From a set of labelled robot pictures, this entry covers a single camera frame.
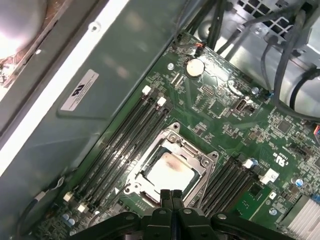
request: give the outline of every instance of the screw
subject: screw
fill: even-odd
[[[275,216],[278,214],[278,211],[275,208],[270,208],[269,213],[270,213],[270,215]]]
[[[130,216],[126,216],[125,219],[126,219],[126,220],[133,220],[133,219],[135,219],[135,217],[132,216],[132,215],[130,215]]]
[[[185,214],[190,214],[190,213],[192,213],[192,210],[187,208],[187,209],[184,209],[183,212]]]
[[[261,28],[261,27],[258,27],[258,28],[255,30],[255,34],[257,34],[257,35],[259,35],[261,32],[262,32],[262,28]]]
[[[227,219],[227,216],[224,215],[224,214],[218,214],[218,219],[221,219],[221,220],[226,220]]]
[[[93,21],[89,24],[88,26],[89,31],[91,31],[92,33],[98,33],[101,29],[101,26],[98,22]]]
[[[174,134],[171,134],[171,135],[169,136],[169,140],[170,140],[171,142],[174,142],[174,141],[177,140],[177,136],[174,135]]]
[[[175,68],[175,65],[170,62],[166,67],[168,68],[168,70],[173,70]]]
[[[204,166],[204,167],[208,167],[209,166],[209,164],[210,164],[210,162],[208,161],[208,160],[202,160],[201,161],[201,164],[202,164],[202,166]]]

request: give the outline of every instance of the cable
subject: cable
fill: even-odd
[[[204,18],[209,14],[216,2],[217,1],[207,0],[185,30],[190,34],[194,35],[196,30],[198,29]]]
[[[294,13],[297,11],[297,9],[298,9],[298,6],[290,6],[290,7],[281,9],[277,12],[272,12],[270,14],[249,20],[243,24],[243,28],[246,29],[246,28],[251,27],[254,24],[263,23],[263,22],[267,22],[270,20],[276,20],[281,17],[287,17],[287,16],[294,15]],[[221,55],[240,36],[240,34],[242,32],[243,32],[243,30],[237,28],[231,34],[231,37],[227,40],[227,42],[222,47],[220,47],[220,49],[217,51],[217,53],[219,55]],[[228,59],[232,58],[232,56],[234,55],[234,52],[236,52],[236,50],[233,50],[230,54],[228,54]]]
[[[17,226],[16,226],[16,239],[20,240],[22,237],[22,227],[25,224],[25,220],[28,216],[28,214],[31,212],[31,210],[35,207],[35,205],[38,203],[37,199],[33,199],[28,206],[26,206],[26,208],[24,209],[23,213],[21,214],[18,222],[17,222]]]
[[[176,47],[176,48],[190,48],[192,46],[194,46],[194,44],[179,44],[179,40],[178,40],[178,35],[179,35],[179,31],[180,31],[180,25],[182,23],[182,20],[183,20],[183,16],[185,15],[185,12],[187,10],[187,7],[188,5],[190,4],[191,0],[186,0],[182,9],[181,9],[181,12],[179,13],[179,15],[177,16],[177,19],[176,19],[176,24],[175,24],[175,31],[174,31],[174,37],[173,37],[173,45]]]
[[[221,26],[227,6],[227,0],[218,0],[214,15],[211,21],[209,36],[207,38],[207,45],[212,50],[215,50],[217,41],[219,39]]]
[[[225,42],[224,45],[222,45],[222,47],[220,47],[218,49],[218,51],[216,51],[217,54],[221,55],[238,37],[239,35],[242,33],[241,30],[237,29],[235,30],[231,36],[228,38],[228,40]]]
[[[120,188],[119,192],[112,198],[112,200],[89,221],[88,228],[90,228],[94,224],[94,222],[97,220],[97,218],[101,217],[102,214],[104,214],[110,208],[110,206],[117,200],[119,195],[129,186],[130,184],[127,184],[127,185],[124,185],[122,188]]]
[[[303,10],[300,10],[297,16],[295,17],[295,23],[293,25],[290,39],[288,40],[278,65],[278,68],[275,73],[274,78],[274,105],[282,112],[284,112],[287,115],[290,115],[295,118],[305,119],[313,122],[320,122],[319,117],[315,116],[309,116],[302,113],[298,113],[296,111],[293,111],[290,109],[287,105],[282,103],[280,101],[280,92],[281,92],[281,86],[283,83],[284,75],[286,72],[286,68],[292,53],[292,50],[294,49],[295,43],[300,37],[301,30],[303,29],[304,23],[306,20],[306,13]]]
[[[298,92],[300,91],[301,87],[307,81],[313,80],[319,76],[320,76],[320,69],[319,68],[311,69],[303,74],[302,79],[295,85],[295,87],[291,93],[289,106],[292,110],[295,110],[297,95],[298,95]]]
[[[261,56],[261,61],[260,61],[260,66],[261,66],[261,73],[262,73],[262,77],[265,81],[266,87],[269,91],[269,93],[272,93],[272,87],[268,78],[268,74],[267,74],[267,66],[266,66],[266,56],[267,53],[271,50],[272,46],[277,45],[278,44],[278,37],[276,35],[271,36],[268,40],[267,40],[267,45],[265,47],[265,50],[263,51],[263,54]]]
[[[47,191],[40,192],[32,201],[26,206],[26,208],[23,210],[21,216],[19,217],[17,224],[16,224],[16,233],[15,237],[17,240],[20,240],[23,237],[23,226],[25,224],[25,220],[27,219],[27,216],[31,212],[31,210],[37,205],[37,203],[44,198],[44,196],[49,192],[56,190],[62,186],[62,184],[65,181],[65,177],[62,176],[54,185],[52,188],[49,188]]]

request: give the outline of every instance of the capacitor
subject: capacitor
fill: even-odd
[[[259,165],[259,162],[257,159],[251,158],[251,161],[253,162],[253,166]]]
[[[186,63],[185,73],[190,78],[198,78],[205,71],[205,64],[199,58],[193,58]]]
[[[70,216],[69,216],[68,213],[65,213],[65,214],[62,215],[62,218],[63,218],[64,220],[68,221],[69,218],[70,218]]]
[[[253,95],[257,95],[260,92],[260,90],[259,90],[259,88],[254,86],[253,88],[251,88],[251,92],[252,92]]]
[[[74,226],[74,225],[76,224],[76,220],[74,220],[73,218],[69,218],[68,223],[69,223],[71,226]]]
[[[295,185],[299,188],[301,188],[304,185],[304,181],[300,178],[298,178],[297,180],[295,180]]]

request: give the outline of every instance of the integrated circuit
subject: integrated circuit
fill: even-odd
[[[291,128],[291,123],[286,121],[286,120],[282,120],[280,122],[280,124],[277,127],[282,133],[286,134],[289,129]]]

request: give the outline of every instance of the chip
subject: chip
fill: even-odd
[[[317,161],[315,161],[314,165],[320,168],[320,157],[317,159]]]
[[[254,197],[257,197],[261,190],[262,190],[262,188],[261,188],[259,185],[254,184],[254,185],[249,189],[249,192],[250,192]]]
[[[291,128],[291,123],[286,120],[283,120],[282,122],[280,122],[278,126],[278,129],[284,134],[286,134],[290,128]]]

